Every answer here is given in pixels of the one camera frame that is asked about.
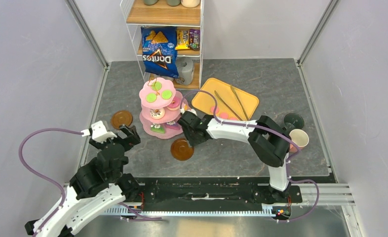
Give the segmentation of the purple cake slice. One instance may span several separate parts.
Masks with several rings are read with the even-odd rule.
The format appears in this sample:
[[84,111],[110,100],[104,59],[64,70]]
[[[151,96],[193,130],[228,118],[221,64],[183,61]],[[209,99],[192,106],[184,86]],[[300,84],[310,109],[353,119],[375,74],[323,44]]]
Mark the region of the purple cake slice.
[[164,124],[164,127],[172,130],[179,130],[181,127],[176,121],[170,121]]

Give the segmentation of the brown round coaster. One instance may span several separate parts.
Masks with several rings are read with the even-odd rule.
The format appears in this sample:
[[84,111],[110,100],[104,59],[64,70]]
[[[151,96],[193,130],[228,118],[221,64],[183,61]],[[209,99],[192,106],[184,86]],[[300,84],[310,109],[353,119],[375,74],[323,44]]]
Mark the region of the brown round coaster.
[[120,126],[130,126],[133,122],[133,115],[127,110],[117,111],[111,117],[111,125],[119,130]]
[[178,161],[186,161],[194,154],[194,148],[191,147],[185,138],[176,139],[170,147],[171,155]]

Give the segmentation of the green cake slice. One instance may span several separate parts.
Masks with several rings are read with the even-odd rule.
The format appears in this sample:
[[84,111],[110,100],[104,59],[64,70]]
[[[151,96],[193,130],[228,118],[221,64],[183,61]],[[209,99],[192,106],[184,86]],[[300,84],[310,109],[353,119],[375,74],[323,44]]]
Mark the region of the green cake slice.
[[159,134],[165,134],[165,129],[161,124],[151,124],[151,131]]

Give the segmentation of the pink frosted donut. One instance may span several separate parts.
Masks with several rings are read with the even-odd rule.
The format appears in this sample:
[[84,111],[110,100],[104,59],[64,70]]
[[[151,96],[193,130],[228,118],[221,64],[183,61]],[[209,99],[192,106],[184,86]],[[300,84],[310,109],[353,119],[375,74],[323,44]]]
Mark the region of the pink frosted donut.
[[175,96],[171,103],[167,106],[167,109],[170,111],[178,110],[180,107],[181,99]]

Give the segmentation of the chocolate white donut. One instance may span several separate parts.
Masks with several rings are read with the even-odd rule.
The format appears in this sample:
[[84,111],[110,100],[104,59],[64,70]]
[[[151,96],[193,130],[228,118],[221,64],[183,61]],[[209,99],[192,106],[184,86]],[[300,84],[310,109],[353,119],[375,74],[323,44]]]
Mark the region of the chocolate white donut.
[[152,119],[158,120],[161,119],[165,116],[166,111],[164,108],[159,108],[159,109],[150,109],[150,117]]

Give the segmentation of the green sandwich cookie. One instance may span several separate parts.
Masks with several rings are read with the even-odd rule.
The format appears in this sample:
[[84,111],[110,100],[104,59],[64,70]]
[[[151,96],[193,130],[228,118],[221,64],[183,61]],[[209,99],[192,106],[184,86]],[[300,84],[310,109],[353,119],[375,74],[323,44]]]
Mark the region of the green sandwich cookie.
[[157,100],[157,95],[155,93],[149,93],[146,95],[146,101],[148,103],[153,103]]
[[152,84],[151,84],[151,89],[153,91],[159,91],[161,90],[162,88],[162,83],[160,81],[154,81]]
[[171,90],[164,90],[162,93],[161,93],[161,97],[162,99],[164,100],[169,100],[171,99],[173,96],[173,92]]

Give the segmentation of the metal serving tongs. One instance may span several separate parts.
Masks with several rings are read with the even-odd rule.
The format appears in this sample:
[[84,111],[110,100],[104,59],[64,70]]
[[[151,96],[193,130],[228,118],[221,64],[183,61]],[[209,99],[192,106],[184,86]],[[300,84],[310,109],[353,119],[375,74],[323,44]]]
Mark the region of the metal serving tongs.
[[246,108],[240,101],[240,97],[234,93],[230,86],[219,87],[214,90],[217,99],[239,120],[249,120]]

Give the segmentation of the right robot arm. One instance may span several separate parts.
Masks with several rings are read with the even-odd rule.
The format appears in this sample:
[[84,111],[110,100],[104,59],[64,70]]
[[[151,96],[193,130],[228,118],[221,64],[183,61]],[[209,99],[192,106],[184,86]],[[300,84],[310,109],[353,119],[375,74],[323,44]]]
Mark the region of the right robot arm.
[[204,115],[192,110],[182,113],[177,123],[192,147],[211,139],[228,139],[249,144],[259,160],[269,168],[270,196],[276,202],[289,197],[291,186],[286,162],[291,146],[296,146],[287,130],[268,116],[258,120],[234,121]]

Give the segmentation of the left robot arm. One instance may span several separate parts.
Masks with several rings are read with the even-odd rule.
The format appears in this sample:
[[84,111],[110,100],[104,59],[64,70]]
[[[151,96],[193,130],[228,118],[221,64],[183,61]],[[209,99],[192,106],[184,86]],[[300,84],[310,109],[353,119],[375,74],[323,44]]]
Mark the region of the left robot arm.
[[[140,185],[123,168],[129,162],[125,152],[140,144],[141,139],[135,126],[123,124],[119,129],[126,135],[125,138],[110,131],[105,122],[98,121],[82,131],[41,129],[21,142],[18,154],[22,164],[36,176],[54,184],[61,192],[60,199],[43,217],[25,224],[28,235],[73,237],[108,208],[123,201],[135,201],[139,197]],[[23,157],[25,143],[33,136],[48,131],[88,136],[90,145],[99,151],[95,158],[77,170],[66,187],[31,168]]]

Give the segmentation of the pink sandwich cookie far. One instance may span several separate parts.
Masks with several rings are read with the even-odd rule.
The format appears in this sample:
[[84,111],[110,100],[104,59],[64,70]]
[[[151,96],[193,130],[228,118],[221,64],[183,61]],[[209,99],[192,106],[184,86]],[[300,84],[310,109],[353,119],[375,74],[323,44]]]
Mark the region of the pink sandwich cookie far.
[[218,108],[217,106],[212,106],[212,107],[210,108],[210,112],[211,112],[212,114],[218,114],[218,113],[219,113],[219,108]]

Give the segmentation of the yellow serving tray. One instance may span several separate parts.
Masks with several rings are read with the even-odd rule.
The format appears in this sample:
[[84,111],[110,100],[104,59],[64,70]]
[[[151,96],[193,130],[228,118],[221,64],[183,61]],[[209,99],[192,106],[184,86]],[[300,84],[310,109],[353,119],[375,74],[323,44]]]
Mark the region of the yellow serving tray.
[[214,112],[222,119],[250,120],[255,113],[259,99],[255,95],[236,88],[216,78],[209,78],[192,99],[197,110],[212,115]]

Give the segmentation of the grey ceramic mug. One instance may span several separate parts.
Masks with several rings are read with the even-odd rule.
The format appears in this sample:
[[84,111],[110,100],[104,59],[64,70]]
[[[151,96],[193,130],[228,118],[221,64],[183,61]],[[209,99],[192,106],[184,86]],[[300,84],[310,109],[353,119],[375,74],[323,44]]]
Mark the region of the grey ceramic mug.
[[194,77],[194,62],[190,57],[177,57],[176,67],[178,77],[175,79],[178,84],[189,85]]

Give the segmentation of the blue Doritos chip bag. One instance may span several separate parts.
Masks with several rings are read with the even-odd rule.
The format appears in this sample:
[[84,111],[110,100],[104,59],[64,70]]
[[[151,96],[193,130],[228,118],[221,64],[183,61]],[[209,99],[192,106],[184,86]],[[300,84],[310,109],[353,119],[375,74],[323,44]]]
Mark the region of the blue Doritos chip bag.
[[141,27],[142,61],[151,74],[177,78],[176,27]]

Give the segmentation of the yellow M&M candy bag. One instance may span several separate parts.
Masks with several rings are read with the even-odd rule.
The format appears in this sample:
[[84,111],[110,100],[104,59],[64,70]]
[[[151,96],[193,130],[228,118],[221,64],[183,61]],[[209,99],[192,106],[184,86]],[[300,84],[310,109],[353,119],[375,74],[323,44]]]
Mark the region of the yellow M&M candy bag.
[[187,50],[189,49],[189,30],[177,30],[177,43],[175,46],[176,50]]

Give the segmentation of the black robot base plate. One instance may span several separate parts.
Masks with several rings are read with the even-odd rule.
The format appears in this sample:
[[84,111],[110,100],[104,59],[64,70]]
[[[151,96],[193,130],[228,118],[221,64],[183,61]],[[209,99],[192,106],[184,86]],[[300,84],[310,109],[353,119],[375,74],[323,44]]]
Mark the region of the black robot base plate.
[[299,186],[286,195],[272,192],[268,177],[153,177],[136,178],[139,190],[127,205],[144,211],[247,211],[262,204],[302,203]]

